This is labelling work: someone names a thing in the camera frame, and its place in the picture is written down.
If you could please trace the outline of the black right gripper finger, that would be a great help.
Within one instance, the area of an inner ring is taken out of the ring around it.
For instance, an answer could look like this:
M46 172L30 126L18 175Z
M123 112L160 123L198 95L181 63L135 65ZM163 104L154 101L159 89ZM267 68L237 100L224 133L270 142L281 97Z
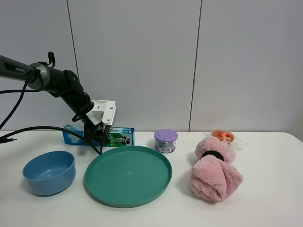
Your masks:
M90 143L90 145L95 146L95 141L98 139L96 138L96 132L97 132L98 126L93 125L85 126L85 139Z

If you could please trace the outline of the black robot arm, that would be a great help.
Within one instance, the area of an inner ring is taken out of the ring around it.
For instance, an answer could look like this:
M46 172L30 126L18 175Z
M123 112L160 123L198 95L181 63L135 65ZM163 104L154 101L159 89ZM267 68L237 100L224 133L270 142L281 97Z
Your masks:
M19 93L20 97L9 115L1 123L3 127L11 118L21 103L25 93L46 91L53 97L60 97L75 113L73 122L81 120L84 125L84 135L79 138L90 146L98 142L105 146L107 135L112 128L115 114L115 101L92 100L84 91L77 75L70 70L55 69L53 52L48 53L48 62L39 61L26 65L10 58L1 56L0 76L2 78L24 82L22 89L3 90L2 94Z

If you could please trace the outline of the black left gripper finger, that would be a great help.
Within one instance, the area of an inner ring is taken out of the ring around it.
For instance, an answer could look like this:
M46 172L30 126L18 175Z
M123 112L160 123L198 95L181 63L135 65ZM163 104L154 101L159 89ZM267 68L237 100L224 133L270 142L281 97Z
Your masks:
M110 125L105 125L104 126L102 142L100 143L101 147L104 147L105 145L108 144L107 135L109 133L110 128L111 128Z

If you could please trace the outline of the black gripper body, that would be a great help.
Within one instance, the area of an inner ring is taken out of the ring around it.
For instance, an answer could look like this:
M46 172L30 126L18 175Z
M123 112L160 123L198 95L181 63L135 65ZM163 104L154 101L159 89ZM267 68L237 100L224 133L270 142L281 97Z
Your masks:
M84 139L86 142L106 142L107 135L111 128L110 125L105 125L103 122L94 125L87 117L81 119L84 125Z

